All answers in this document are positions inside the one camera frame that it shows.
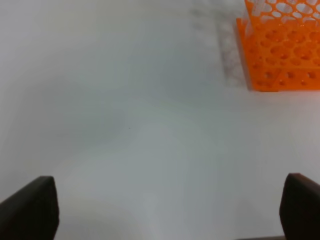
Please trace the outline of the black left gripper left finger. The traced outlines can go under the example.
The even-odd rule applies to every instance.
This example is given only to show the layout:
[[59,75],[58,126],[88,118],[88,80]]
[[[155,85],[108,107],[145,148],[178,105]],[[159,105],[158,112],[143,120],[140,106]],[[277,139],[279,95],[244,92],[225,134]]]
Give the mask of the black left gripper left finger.
[[0,203],[2,240],[53,240],[60,223],[53,176],[39,176]]

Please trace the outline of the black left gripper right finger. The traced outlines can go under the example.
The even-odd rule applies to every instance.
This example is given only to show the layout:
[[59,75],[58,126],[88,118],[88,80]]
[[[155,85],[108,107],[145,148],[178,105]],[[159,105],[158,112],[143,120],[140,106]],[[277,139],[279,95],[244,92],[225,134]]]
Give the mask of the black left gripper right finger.
[[300,173],[288,174],[279,217],[287,240],[319,240],[320,185]]

